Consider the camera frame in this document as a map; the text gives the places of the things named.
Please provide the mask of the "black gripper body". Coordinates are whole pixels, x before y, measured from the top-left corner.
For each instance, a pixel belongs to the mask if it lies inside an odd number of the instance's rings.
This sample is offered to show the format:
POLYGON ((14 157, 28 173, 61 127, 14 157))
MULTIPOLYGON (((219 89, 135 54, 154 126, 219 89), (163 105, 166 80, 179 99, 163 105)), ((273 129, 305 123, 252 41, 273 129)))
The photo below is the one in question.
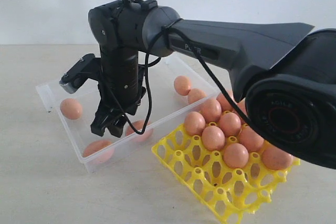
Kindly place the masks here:
POLYGON ((108 113, 135 115, 140 104, 142 82, 139 81, 138 51, 129 48, 100 48, 101 72, 99 92, 101 100, 96 119, 108 113))

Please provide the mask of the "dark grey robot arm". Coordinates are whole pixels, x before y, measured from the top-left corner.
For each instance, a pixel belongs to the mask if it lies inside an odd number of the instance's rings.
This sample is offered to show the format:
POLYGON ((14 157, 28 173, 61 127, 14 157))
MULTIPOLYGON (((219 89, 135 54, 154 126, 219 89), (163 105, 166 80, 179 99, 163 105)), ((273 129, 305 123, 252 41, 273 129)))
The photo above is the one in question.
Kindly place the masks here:
POLYGON ((335 29, 186 20, 153 0, 107 3, 88 18, 101 53, 94 134, 120 136, 125 114, 135 113, 138 52, 177 51, 227 70, 235 101, 245 101, 250 122, 273 145, 335 168, 335 29))

